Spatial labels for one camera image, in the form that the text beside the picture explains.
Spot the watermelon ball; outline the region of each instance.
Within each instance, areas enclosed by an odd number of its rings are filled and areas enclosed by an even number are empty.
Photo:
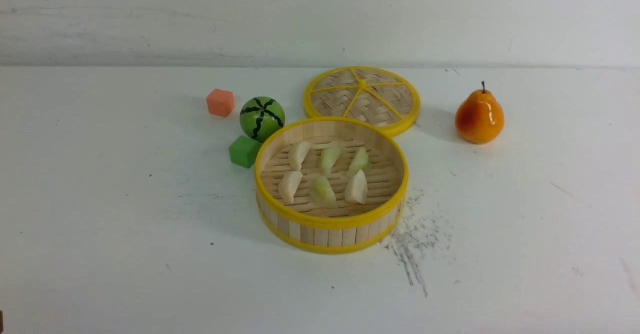
[[[284,127],[282,106],[267,96],[257,96],[240,110],[240,127],[252,140],[264,143],[281,127]]]

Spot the white wall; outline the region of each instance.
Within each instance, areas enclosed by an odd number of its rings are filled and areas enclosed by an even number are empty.
[[[640,66],[640,0],[0,0],[0,64]]]

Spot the green cube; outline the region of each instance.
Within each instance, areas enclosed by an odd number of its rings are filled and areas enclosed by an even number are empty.
[[[261,143],[247,136],[238,136],[229,146],[231,163],[245,168],[251,168],[256,162]]]

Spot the orange cube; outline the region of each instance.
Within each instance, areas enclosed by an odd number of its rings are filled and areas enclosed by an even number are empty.
[[[227,90],[213,89],[206,96],[206,107],[210,114],[226,118],[236,108],[234,93]]]

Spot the bamboo steamer lid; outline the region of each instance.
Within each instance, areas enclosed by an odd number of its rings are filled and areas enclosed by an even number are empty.
[[[308,118],[355,119],[389,136],[409,130],[420,113],[420,97],[411,83],[394,72],[366,66],[323,72],[307,85],[302,104]]]

